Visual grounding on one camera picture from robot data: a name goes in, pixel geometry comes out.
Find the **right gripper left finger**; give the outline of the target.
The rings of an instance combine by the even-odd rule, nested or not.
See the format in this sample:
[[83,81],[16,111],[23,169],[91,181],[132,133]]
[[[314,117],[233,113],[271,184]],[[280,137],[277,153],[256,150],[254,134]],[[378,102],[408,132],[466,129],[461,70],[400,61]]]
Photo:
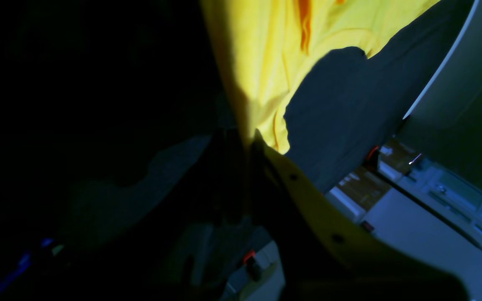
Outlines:
[[0,147],[0,301],[142,301],[206,274],[235,213],[235,128],[25,137]]

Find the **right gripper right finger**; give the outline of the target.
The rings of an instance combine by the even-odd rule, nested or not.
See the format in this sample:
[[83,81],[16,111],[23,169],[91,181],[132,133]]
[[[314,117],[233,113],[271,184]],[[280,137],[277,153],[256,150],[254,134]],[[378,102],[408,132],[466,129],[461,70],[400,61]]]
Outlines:
[[282,301],[468,301],[461,280],[377,240],[347,219],[300,169],[252,140],[252,214],[275,240]]

